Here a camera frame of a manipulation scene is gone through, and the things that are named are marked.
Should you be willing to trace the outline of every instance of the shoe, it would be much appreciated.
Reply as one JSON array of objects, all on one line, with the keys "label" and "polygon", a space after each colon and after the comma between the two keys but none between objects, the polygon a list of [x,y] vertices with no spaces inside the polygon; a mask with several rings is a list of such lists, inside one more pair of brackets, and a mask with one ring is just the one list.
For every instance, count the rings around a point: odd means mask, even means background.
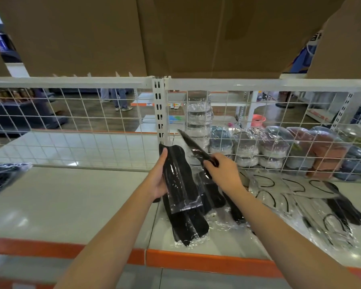
[{"label": "shoe", "polygon": [[132,110],[132,106],[127,106],[126,108],[122,107],[122,111],[130,111]]}]

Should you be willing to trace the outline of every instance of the hand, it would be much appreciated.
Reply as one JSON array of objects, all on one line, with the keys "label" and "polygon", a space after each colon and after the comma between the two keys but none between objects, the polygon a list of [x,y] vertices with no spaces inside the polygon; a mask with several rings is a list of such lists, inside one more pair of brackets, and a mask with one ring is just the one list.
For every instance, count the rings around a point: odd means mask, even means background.
[{"label": "hand", "polygon": [[149,174],[143,181],[143,185],[152,195],[152,200],[160,198],[167,193],[167,186],[163,178],[163,165],[167,158],[167,148],[163,148],[155,166],[150,170]]},{"label": "hand", "polygon": [[212,180],[226,193],[231,196],[243,189],[241,178],[236,163],[221,153],[212,155],[219,161],[219,167],[215,167],[208,160],[203,161]]}]

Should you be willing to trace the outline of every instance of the wire mesh panel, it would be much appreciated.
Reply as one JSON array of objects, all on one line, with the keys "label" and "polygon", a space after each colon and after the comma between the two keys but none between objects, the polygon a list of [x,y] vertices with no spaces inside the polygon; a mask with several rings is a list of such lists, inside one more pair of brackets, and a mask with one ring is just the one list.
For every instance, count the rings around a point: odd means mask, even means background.
[{"label": "wire mesh panel", "polygon": [[145,129],[143,122],[154,107],[143,107],[140,97],[152,92],[150,79],[71,80],[76,83],[62,84],[61,78],[0,83],[0,162],[152,168],[159,156],[156,129]]},{"label": "wire mesh panel", "polygon": [[178,129],[201,149],[221,152],[240,168],[361,181],[361,92],[277,91],[279,85],[275,91],[270,86],[247,91],[241,84],[233,91],[213,91],[222,89],[214,83],[191,87],[169,83],[168,102],[181,107],[168,108],[168,131],[196,170],[201,164]]}]

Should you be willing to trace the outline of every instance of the pink bucket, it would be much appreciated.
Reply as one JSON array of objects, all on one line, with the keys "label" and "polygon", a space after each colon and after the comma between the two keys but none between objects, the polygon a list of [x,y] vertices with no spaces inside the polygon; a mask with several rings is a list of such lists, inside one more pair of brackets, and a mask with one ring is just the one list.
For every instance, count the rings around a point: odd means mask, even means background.
[{"label": "pink bucket", "polygon": [[252,127],[262,127],[262,123],[266,121],[266,118],[264,116],[261,116],[259,114],[254,114],[253,118],[251,119],[251,126]]}]

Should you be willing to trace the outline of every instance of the person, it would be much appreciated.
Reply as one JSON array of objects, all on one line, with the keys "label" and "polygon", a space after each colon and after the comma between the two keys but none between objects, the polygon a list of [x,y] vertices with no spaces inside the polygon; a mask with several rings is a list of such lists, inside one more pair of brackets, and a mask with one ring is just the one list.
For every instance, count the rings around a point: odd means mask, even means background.
[{"label": "person", "polygon": [[[76,257],[56,289],[116,287],[152,201],[167,191],[162,176],[166,157],[164,148],[145,180]],[[204,161],[212,179],[241,210],[293,289],[361,288],[358,277],[247,192],[234,161],[220,153],[214,157],[217,168]]]},{"label": "person", "polygon": [[[127,104],[126,98],[126,90],[124,88],[112,88],[111,89],[111,99],[114,102],[115,110],[116,111],[130,111],[132,110],[132,106]],[[101,88],[100,89],[100,102],[109,102],[110,101],[110,90],[108,88]]]}]

